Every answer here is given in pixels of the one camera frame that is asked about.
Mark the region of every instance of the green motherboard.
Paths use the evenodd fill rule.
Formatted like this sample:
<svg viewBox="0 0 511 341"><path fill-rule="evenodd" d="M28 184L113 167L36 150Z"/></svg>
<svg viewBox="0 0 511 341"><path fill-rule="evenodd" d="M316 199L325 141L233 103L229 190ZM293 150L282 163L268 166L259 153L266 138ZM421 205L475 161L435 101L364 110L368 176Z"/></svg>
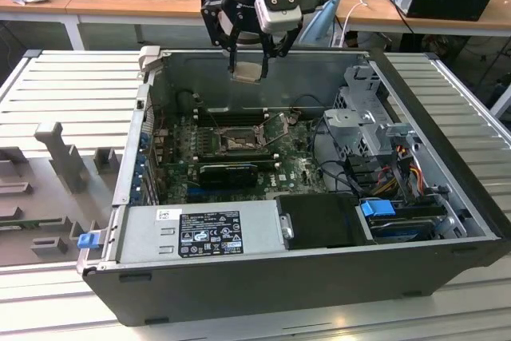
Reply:
<svg viewBox="0 0 511 341"><path fill-rule="evenodd" d="M159 168L166 177L161 203L270 200L280 194L326 192L308 150L310 122L292 119L289 113L277 113L259 126L205 128L192 117L177 118L168 127L164 153L160 150L167 155L160 156ZM231 165L258 165L255 185L202 188L201 167L225 164L225 157Z"/></svg>

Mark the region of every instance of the warning label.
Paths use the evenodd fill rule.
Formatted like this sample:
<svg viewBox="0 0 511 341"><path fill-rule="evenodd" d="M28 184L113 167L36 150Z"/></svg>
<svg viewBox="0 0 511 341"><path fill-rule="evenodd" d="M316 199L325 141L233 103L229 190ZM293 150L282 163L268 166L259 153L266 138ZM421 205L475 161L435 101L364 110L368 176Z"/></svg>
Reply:
<svg viewBox="0 0 511 341"><path fill-rule="evenodd" d="M179 233L181 257L243 253L240 211L182 214Z"/></svg>

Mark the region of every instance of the motherboard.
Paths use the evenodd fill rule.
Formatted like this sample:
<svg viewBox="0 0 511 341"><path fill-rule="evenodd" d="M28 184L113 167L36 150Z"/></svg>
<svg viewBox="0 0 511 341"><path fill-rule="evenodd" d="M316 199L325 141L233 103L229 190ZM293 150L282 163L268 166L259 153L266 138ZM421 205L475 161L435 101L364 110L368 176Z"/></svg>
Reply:
<svg viewBox="0 0 511 341"><path fill-rule="evenodd" d="M278 112L257 125L236 118L231 123L182 116L161 130L156 150L164 174L162 203L271 200L327 191L311 157L310 121Z"/></svg>

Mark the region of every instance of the robotic arm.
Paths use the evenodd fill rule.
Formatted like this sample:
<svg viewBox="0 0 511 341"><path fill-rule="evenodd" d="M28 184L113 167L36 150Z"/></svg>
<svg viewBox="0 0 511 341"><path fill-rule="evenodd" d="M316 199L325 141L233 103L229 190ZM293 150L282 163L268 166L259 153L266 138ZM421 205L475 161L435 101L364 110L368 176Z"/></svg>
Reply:
<svg viewBox="0 0 511 341"><path fill-rule="evenodd" d="M268 60L284 57L298 37L303 15L315 11L328 0L203 0L202 17L214 46L229 56L228 70L242 81L258 81L267 76ZM273 34L285 33L275 42ZM238 44L263 47L262 65L236 63Z"/></svg>

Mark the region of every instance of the blue latch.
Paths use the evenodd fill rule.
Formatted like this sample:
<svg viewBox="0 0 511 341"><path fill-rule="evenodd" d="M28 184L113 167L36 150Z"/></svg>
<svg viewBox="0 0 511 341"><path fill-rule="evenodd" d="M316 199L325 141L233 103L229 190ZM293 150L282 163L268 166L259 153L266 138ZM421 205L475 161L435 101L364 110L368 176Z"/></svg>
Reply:
<svg viewBox="0 0 511 341"><path fill-rule="evenodd" d="M99 248L99 233L82 233L78 237L79 249L96 249Z"/></svg>
<svg viewBox="0 0 511 341"><path fill-rule="evenodd" d="M396 211L390 200L366 200L360 205L365 217L395 216Z"/></svg>

